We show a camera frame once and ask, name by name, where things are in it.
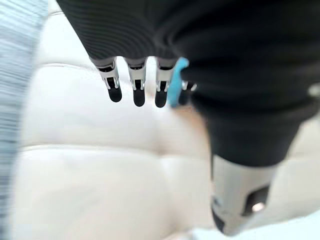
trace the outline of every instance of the robotic hand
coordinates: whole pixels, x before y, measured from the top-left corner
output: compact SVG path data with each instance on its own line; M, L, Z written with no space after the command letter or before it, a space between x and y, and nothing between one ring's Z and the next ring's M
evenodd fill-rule
M320 25L307 1L58 0L110 99L122 92L115 61L128 64L133 101L145 102L146 59L157 59L155 104L163 107L177 59L179 102L207 123L212 213L225 235L242 231L268 203L278 164L319 102Z

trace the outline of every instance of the white leather seat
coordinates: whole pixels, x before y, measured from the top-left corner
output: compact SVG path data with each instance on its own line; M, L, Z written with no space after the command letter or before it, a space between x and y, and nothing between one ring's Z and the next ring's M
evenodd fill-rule
M13 240L162 240L214 228L210 151L190 107L156 108L155 61L146 103L135 107L126 63L123 98L107 88L54 0L22 117L12 192ZM320 126L306 122L279 169L269 208L254 226L320 207Z

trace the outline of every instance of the silver metal component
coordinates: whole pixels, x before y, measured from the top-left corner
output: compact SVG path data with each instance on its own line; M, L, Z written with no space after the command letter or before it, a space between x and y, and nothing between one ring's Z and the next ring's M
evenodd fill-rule
M104 81L106 87L110 90L111 87L108 83L108 80L110 78L113 79L114 82L114 87L116 89L119 88L120 83L119 83L119 73L118 73L118 68L117 68L117 64L116 64L116 58L114 58L114 60L112 61L112 63L108 64L108 65L104 65L104 66L99 66L98 67L99 73L102 77L102 80Z
M194 92L196 89L197 89L197 84L194 83L190 90L191 92Z
M141 80L141 88L140 90L145 89L145 82L146 82L146 64L142 63L141 66L132 67L128 65L130 81L133 90L137 90L136 87L136 80Z
M252 206L252 211L253 212L260 212L266 207L266 205L263 202L258 202L255 205Z
M249 167L230 162L215 155L213 161L212 210L224 223L221 230L233 236L241 232L265 208L264 202L249 206L249 196L257 190L270 186L277 166Z
M188 82L182 80L182 90L187 90Z
M311 85L308 89L308 93L311 97L320 98L320 82Z
M162 68L159 64L159 60L157 59L156 78L155 78L155 85L156 85L157 92L160 92L161 82L165 82L164 91L165 92L168 91L169 85L171 83L171 78L174 73L174 67L175 67L175 65L173 65L171 68L169 68L169 67Z

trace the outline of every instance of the blurred gray object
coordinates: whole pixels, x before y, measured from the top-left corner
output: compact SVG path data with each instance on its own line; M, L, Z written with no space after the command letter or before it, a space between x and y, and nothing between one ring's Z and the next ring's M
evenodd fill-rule
M47 9L46 0L0 2L0 240L6 239L10 175L19 144L19 114Z

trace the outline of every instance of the seat seam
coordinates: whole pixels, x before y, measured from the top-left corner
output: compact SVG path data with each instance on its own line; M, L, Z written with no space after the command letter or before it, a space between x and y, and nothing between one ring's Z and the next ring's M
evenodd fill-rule
M70 63L62 63L62 62L52 62L52 63L41 63L39 65L35 66L34 71L37 71L39 69L43 68L49 68L49 67L59 67L59 68L71 68L71 69L80 69L80 70L89 70L93 72L98 72L97 69L88 67L88 66L83 66L83 65L75 65L75 64L70 64Z
M37 150L96 150L96 151L107 151L107 150L112 150L112 151L124 151L130 152L130 153L136 153L136 154L141 154L144 153L145 155L154 155L159 158L163 157L179 157L179 158L192 158L192 159L197 159L200 161L205 161L205 159L201 157L196 157L196 156L185 156L185 155L180 155L180 154L175 154L175 153L165 153L161 154L156 151L152 150L144 150L144 149L139 149L139 148L133 148L133 147L121 147L121 146L99 146L99 145L80 145L80 144L35 144L35 145L26 145L26 146L21 146L18 149L19 153L25 153L25 152L31 152L31 151L37 151Z

